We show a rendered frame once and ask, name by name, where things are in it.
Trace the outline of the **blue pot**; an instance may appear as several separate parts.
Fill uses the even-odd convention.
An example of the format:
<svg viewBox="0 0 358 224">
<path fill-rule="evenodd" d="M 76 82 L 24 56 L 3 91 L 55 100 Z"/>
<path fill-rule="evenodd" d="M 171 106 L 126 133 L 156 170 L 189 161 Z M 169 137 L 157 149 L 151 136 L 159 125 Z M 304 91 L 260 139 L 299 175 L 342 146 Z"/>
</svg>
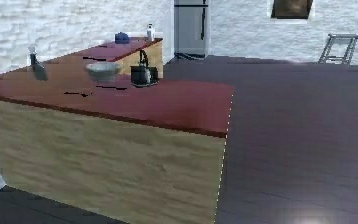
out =
<svg viewBox="0 0 358 224">
<path fill-rule="evenodd" d="M 116 44 L 128 44 L 130 41 L 129 36 L 124 32 L 119 32 L 115 35 Z"/>
</svg>

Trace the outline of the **grey metal stool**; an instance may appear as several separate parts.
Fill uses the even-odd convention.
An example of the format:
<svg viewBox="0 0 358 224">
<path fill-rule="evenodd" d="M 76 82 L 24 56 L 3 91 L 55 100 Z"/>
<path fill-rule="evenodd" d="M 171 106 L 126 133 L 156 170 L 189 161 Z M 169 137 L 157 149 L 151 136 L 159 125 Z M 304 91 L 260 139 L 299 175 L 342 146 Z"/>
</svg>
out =
<svg viewBox="0 0 358 224">
<path fill-rule="evenodd" d="M 320 64 L 330 63 L 349 65 L 357 42 L 357 34 L 330 33 L 318 62 Z"/>
</svg>

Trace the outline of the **grey fridge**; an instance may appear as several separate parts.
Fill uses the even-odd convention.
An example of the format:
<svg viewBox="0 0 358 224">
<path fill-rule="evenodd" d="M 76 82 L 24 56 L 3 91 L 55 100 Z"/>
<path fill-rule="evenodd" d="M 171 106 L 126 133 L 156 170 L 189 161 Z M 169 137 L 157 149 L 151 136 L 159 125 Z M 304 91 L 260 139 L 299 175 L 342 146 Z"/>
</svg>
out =
<svg viewBox="0 0 358 224">
<path fill-rule="evenodd" d="M 208 17 L 201 40 L 202 0 L 174 0 L 174 54 L 178 58 L 203 60 L 208 54 Z"/>
</svg>

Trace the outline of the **wooden counter with red top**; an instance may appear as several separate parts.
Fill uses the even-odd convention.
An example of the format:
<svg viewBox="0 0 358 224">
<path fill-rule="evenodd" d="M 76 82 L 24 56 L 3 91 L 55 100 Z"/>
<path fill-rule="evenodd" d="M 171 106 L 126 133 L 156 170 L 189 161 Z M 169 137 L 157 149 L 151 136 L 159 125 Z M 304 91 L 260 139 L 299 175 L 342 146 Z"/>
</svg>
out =
<svg viewBox="0 0 358 224">
<path fill-rule="evenodd" d="M 136 88 L 140 50 L 161 66 L 160 41 L 132 38 L 46 61 L 47 81 L 28 67 L 0 74 L 0 201 L 19 211 L 13 224 L 213 224 L 233 89 Z M 113 81 L 89 77 L 99 61 L 122 66 Z"/>
</svg>

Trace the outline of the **dark glass bottle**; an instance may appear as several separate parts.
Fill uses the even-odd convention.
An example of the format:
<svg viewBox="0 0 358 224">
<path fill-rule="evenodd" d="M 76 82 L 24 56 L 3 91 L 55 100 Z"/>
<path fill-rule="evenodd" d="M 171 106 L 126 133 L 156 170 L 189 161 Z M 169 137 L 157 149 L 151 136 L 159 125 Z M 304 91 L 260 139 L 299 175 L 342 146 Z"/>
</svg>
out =
<svg viewBox="0 0 358 224">
<path fill-rule="evenodd" d="M 34 46 L 29 46 L 29 58 L 31 63 L 31 69 L 37 80 L 47 81 L 48 76 L 45 70 L 45 67 L 38 61 L 36 48 Z"/>
</svg>

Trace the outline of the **black knife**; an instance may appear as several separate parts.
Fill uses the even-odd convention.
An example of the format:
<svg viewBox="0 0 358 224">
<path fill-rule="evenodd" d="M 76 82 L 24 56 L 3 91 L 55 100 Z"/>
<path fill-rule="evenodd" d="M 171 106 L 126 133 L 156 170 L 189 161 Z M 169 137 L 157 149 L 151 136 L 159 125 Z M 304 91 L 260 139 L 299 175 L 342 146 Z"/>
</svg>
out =
<svg viewBox="0 0 358 224">
<path fill-rule="evenodd" d="M 79 95 L 83 98 L 91 96 L 93 93 L 84 93 L 84 92 L 64 92 L 64 95 Z"/>
<path fill-rule="evenodd" d="M 114 89 L 114 90 L 120 90 L 120 91 L 124 91 L 124 90 L 127 90 L 127 89 L 128 89 L 128 87 L 103 86 L 103 85 L 97 85 L 96 88 Z"/>
</svg>

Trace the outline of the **pale grey pottery bowl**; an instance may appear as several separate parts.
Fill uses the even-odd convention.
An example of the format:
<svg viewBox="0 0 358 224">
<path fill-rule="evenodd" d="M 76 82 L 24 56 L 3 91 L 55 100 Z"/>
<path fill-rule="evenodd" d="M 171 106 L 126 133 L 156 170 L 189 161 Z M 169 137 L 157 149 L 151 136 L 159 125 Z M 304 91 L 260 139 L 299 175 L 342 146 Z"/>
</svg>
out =
<svg viewBox="0 0 358 224">
<path fill-rule="evenodd" d="M 121 71 L 122 66 L 114 62 L 99 61 L 85 66 L 89 77 L 95 82 L 110 82 Z"/>
</svg>

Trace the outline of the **black kettle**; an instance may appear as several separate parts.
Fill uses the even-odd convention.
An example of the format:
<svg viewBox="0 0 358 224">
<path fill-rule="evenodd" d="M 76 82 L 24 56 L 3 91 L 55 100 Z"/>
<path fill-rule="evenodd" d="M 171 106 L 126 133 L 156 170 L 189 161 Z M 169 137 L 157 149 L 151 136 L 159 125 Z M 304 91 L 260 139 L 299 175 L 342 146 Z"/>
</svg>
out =
<svg viewBox="0 0 358 224">
<path fill-rule="evenodd" d="M 158 69 L 149 66 L 147 53 L 140 50 L 138 65 L 131 67 L 131 84 L 135 87 L 147 87 L 157 84 L 158 81 Z"/>
</svg>

